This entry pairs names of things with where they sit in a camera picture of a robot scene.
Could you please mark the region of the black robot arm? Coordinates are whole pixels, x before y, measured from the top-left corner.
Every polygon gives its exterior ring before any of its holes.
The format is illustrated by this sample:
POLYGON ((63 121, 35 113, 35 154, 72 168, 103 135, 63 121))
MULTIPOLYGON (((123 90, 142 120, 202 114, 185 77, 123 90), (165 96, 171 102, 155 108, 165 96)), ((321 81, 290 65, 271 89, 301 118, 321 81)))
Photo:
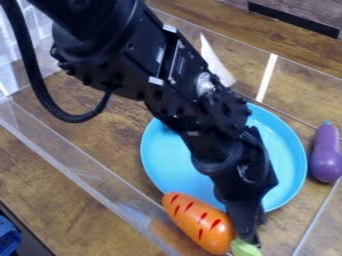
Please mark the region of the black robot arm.
POLYGON ((257 244, 278 179, 245 98, 145 0, 28 0, 54 22, 52 56, 84 84, 142 101, 181 136, 239 237, 257 244))

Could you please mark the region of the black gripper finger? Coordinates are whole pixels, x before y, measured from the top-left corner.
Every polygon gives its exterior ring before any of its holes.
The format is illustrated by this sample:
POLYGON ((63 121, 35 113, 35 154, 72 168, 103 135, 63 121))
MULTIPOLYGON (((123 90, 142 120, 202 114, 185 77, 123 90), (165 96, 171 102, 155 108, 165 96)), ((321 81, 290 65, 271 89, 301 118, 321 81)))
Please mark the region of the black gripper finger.
POLYGON ((262 247, 262 242, 258 235, 258 228, 267 223, 266 220, 258 220, 253 226, 242 227, 241 238, 245 242, 254 245, 257 248, 262 247))

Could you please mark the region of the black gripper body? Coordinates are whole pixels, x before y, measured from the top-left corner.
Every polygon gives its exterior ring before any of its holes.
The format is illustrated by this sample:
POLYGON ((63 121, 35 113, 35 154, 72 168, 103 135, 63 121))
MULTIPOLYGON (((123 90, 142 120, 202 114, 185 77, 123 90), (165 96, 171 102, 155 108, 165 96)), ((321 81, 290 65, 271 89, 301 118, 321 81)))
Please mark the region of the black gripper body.
POLYGON ((191 156, 198 171, 210 177, 218 200, 239 234, 255 234, 265 223, 262 199, 278 185, 259 129, 246 127, 234 142, 223 147, 205 146, 191 156))

